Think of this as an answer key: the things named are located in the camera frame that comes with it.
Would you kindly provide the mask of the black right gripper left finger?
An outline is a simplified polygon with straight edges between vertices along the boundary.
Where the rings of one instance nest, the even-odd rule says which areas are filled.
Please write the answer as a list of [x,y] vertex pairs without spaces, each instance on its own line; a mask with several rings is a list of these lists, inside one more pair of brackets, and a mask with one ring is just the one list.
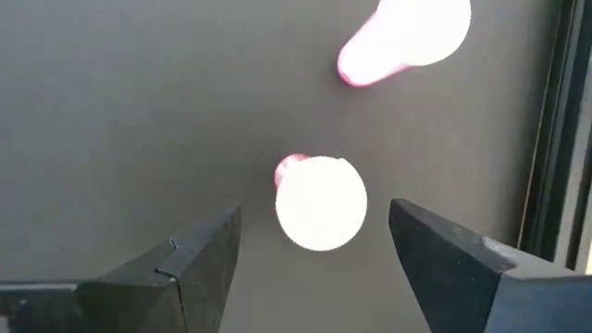
[[217,333],[241,213],[193,223],[90,279],[0,282],[0,333]]

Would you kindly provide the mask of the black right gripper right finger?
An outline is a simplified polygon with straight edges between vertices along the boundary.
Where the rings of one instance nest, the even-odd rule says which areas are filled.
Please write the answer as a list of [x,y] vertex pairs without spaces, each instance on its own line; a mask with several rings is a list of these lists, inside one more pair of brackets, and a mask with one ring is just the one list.
[[431,333],[592,333],[592,276],[403,199],[388,225]]

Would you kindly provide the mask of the pink pill bottle white cap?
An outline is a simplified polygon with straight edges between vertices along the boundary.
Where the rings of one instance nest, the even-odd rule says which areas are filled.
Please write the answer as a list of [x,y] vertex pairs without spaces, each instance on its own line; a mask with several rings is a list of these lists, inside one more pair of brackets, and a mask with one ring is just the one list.
[[380,0],[340,49],[339,76],[365,87],[437,63],[462,45],[471,17],[471,0]]
[[336,250],[362,228],[364,181],[344,158],[291,154],[276,167],[275,210],[288,238],[313,252]]

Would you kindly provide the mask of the black table mat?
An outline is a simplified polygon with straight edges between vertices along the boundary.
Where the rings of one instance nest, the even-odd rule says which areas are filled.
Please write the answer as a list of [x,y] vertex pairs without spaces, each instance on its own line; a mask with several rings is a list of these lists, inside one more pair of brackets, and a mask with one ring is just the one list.
[[[378,0],[0,0],[0,278],[88,278],[231,206],[221,333],[429,333],[388,228],[404,198],[513,244],[559,0],[471,0],[462,46],[364,89],[341,46]],[[348,160],[344,247],[292,243],[289,154]]]

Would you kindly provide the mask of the black aluminium table frame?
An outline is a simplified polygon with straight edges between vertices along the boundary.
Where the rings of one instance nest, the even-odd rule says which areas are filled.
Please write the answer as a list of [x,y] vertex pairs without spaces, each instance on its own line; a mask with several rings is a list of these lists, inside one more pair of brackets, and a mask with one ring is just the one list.
[[560,0],[518,240],[583,272],[592,239],[592,0]]

